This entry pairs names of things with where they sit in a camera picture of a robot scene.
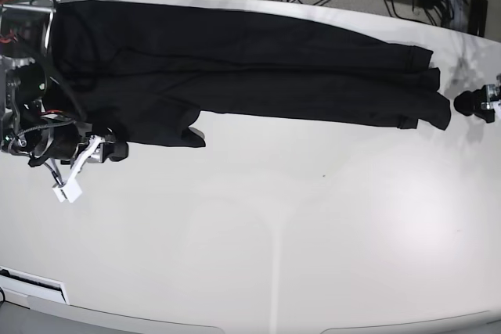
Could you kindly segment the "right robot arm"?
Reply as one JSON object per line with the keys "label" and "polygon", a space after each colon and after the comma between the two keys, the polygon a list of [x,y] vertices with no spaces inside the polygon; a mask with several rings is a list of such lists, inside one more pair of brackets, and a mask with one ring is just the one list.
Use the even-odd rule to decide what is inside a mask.
{"label": "right robot arm", "polygon": [[128,157],[128,144],[87,119],[52,58],[59,0],[1,0],[1,151],[38,167]]}

